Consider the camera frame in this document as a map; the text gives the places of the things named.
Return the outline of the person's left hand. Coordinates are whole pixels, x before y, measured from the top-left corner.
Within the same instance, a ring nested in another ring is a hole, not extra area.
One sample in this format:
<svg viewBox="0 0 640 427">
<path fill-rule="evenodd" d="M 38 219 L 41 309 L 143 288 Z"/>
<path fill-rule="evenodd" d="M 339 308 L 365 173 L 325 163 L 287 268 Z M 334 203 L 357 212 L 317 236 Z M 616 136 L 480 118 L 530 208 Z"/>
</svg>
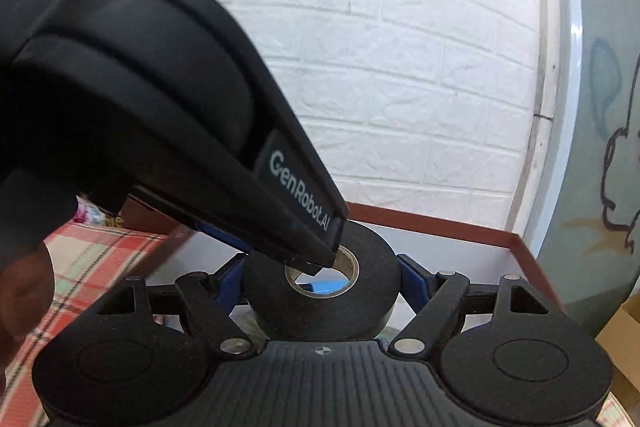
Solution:
<svg viewBox="0 0 640 427">
<path fill-rule="evenodd" d="M 1 373 L 47 313 L 53 295 L 53 265 L 43 242 L 1 273 Z"/>
</svg>

